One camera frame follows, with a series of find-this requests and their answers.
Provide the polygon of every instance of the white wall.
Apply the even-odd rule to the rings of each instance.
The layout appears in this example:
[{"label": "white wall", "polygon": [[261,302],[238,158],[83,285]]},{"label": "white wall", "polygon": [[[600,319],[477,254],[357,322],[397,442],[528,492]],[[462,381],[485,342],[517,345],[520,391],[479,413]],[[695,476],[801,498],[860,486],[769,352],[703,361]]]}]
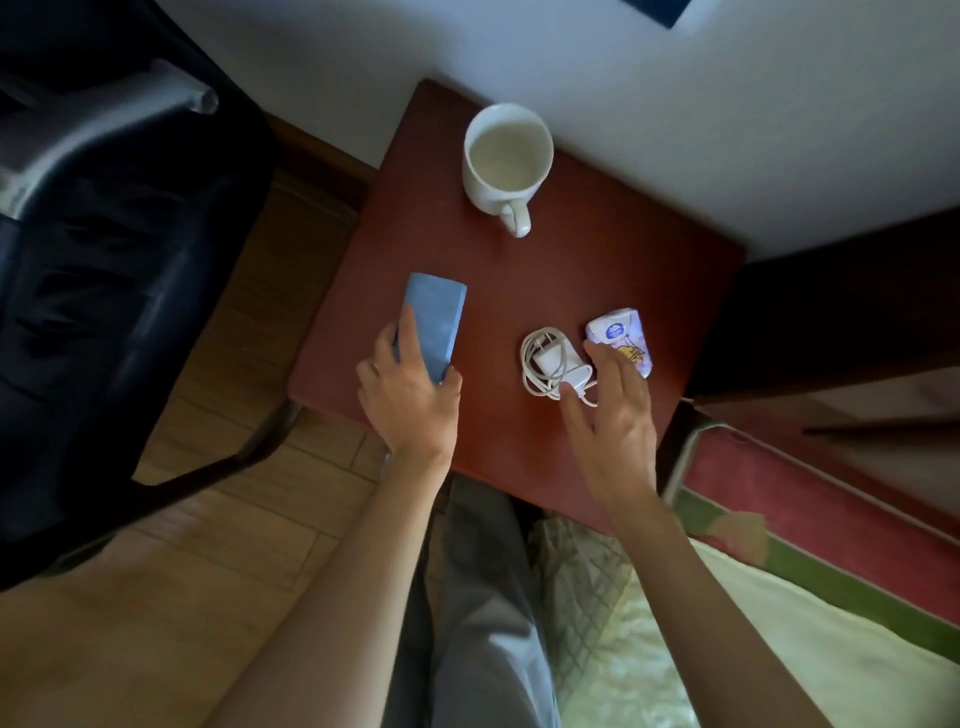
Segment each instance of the white wall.
[{"label": "white wall", "polygon": [[779,255],[960,204],[960,3],[160,0],[264,108],[377,165],[419,78]]}]

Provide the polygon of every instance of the forearm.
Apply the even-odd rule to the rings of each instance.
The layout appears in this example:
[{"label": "forearm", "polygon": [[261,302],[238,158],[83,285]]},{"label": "forearm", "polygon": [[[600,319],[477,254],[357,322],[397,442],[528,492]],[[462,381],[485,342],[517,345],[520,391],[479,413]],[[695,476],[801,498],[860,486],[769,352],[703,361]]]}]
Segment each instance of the forearm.
[{"label": "forearm", "polygon": [[704,728],[829,724],[651,492],[621,509],[617,536],[636,569]]},{"label": "forearm", "polygon": [[402,456],[212,728],[377,728],[433,497],[446,463]]}]

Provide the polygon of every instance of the right hand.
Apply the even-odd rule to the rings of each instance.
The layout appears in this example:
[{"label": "right hand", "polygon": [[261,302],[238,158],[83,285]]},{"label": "right hand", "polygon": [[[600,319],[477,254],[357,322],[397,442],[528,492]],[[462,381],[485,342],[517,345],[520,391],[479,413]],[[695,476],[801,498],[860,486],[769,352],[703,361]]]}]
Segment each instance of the right hand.
[{"label": "right hand", "polygon": [[593,498],[612,520],[657,496],[657,431],[647,382],[622,353],[585,341],[597,372],[593,426],[569,384],[561,385],[561,409],[573,454]]}]

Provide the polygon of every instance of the gray pants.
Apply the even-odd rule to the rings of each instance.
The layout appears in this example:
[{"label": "gray pants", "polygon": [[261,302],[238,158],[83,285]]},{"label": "gray pants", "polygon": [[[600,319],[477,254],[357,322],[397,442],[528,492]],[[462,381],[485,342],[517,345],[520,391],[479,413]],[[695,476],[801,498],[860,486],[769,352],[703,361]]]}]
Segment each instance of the gray pants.
[{"label": "gray pants", "polygon": [[540,598],[510,499],[454,478],[436,655],[426,550],[410,587],[383,728],[559,728]]}]

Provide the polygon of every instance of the metal chair leg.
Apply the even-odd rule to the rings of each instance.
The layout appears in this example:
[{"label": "metal chair leg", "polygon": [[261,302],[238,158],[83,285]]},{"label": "metal chair leg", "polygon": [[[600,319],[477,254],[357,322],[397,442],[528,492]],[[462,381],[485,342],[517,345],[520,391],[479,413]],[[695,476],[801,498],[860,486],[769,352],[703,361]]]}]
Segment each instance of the metal chair leg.
[{"label": "metal chair leg", "polygon": [[284,400],[267,416],[244,446],[230,457],[178,475],[159,485],[143,485],[131,481],[128,495],[117,499],[109,508],[91,512],[79,522],[66,527],[54,527],[17,544],[23,553],[34,554],[35,559],[42,559],[40,554],[43,553],[50,554],[53,558],[45,564],[41,562],[35,569],[24,563],[23,573],[6,575],[0,569],[0,589],[38,572],[39,575],[53,576],[70,571],[100,553],[120,529],[266,460],[283,444],[297,423],[301,411],[299,404]]}]

